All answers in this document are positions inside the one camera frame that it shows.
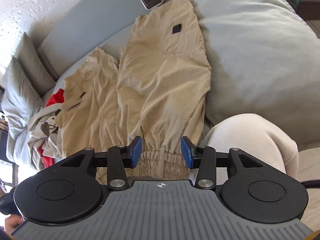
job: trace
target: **cream sweatpants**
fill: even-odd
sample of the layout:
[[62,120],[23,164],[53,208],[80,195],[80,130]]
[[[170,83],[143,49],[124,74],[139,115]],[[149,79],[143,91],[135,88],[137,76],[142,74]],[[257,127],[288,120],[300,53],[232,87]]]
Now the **cream sweatpants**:
[[[240,148],[293,178],[298,173],[295,141],[257,114],[239,114],[222,121],[210,130],[202,145],[225,153],[230,148]],[[195,181],[196,175],[197,170],[192,171],[190,179]]]

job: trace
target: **red garment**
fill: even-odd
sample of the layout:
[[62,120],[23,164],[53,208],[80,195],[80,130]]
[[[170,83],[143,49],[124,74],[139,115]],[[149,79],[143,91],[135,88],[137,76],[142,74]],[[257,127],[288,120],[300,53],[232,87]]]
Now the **red garment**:
[[41,157],[42,157],[42,162],[44,164],[45,168],[48,168],[52,165],[54,165],[54,160],[51,157],[47,157],[47,156],[43,156],[43,149],[42,149],[42,145],[37,149],[38,153],[40,153]]
[[55,94],[53,94],[49,98],[49,100],[48,100],[48,102],[47,102],[47,104],[45,106],[51,106],[51,105],[53,105],[55,103],[63,103],[64,102],[63,92],[64,92],[64,90],[60,88],[58,90],[58,92],[56,92]]
[[[64,90],[60,88],[58,90],[58,92],[56,92],[55,94],[53,94],[49,98],[49,100],[48,100],[48,102],[46,103],[45,106],[47,107],[47,106],[51,106],[51,105],[56,104],[56,103],[63,103],[64,102],[63,92],[64,92]],[[51,157],[47,157],[47,156],[43,156],[42,155],[43,154],[42,145],[37,149],[37,151],[38,151],[38,153],[40,153],[40,155],[42,157],[42,162],[44,164],[44,167],[48,168],[48,167],[54,165],[54,160]]]

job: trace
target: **beige pants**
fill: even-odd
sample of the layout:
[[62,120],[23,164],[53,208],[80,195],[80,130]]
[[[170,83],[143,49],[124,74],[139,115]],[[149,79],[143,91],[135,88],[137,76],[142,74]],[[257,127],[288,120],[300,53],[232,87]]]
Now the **beige pants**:
[[[237,147],[293,178],[298,173],[299,155],[295,141],[256,114],[235,115],[217,124],[204,138],[202,145],[226,153],[230,148]],[[197,171],[191,172],[190,179],[194,181],[196,174]]]

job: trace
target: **metal screw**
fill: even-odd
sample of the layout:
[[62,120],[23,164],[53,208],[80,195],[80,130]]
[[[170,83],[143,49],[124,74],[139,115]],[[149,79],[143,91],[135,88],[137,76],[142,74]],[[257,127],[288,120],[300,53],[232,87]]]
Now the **metal screw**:
[[198,181],[200,187],[212,187],[214,183],[209,179],[201,179]]
[[125,181],[123,179],[114,179],[110,182],[110,186],[112,187],[122,187],[125,185]]

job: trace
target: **gray sofa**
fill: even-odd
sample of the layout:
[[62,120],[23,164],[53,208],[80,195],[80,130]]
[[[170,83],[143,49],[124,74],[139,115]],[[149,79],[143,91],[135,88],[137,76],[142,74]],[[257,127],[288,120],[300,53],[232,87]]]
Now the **gray sofa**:
[[[230,116],[256,113],[300,150],[318,147],[320,41],[310,27],[285,0],[190,1],[212,68],[204,133]],[[37,50],[56,82],[41,94],[43,104],[96,46],[119,59],[135,18],[147,13],[139,0],[82,0],[73,7]],[[14,148],[12,142],[7,156]]]

